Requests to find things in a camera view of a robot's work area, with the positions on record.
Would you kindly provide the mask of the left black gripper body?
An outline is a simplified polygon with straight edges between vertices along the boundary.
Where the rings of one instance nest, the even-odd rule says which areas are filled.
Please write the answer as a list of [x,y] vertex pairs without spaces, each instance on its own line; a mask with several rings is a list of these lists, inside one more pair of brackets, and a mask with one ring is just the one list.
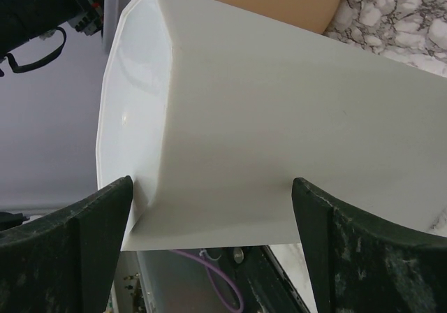
[[[92,36],[103,30],[104,0],[1,0],[1,60],[20,74],[42,68],[62,53],[69,23],[78,33]],[[30,64],[19,65],[12,51],[30,40],[51,37],[61,32],[63,41],[47,56]]]

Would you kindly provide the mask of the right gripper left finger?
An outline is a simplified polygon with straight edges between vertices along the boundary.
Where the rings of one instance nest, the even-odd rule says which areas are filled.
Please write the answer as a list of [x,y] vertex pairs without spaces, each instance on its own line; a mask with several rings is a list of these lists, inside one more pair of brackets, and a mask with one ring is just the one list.
[[129,176],[1,232],[2,312],[104,312],[129,211]]

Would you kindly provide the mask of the white octagonal bin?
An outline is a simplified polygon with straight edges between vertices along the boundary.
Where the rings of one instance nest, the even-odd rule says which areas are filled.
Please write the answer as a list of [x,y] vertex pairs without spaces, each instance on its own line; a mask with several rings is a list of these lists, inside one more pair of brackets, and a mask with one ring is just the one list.
[[213,0],[131,0],[103,77],[98,186],[122,249],[299,240],[293,180],[426,230],[446,206],[446,79]]

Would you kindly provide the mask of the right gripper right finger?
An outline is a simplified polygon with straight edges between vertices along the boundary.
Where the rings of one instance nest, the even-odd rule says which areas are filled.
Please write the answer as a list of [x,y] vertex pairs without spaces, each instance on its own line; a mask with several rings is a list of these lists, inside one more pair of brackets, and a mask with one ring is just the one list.
[[394,224],[303,178],[295,220],[318,312],[445,312],[446,238]]

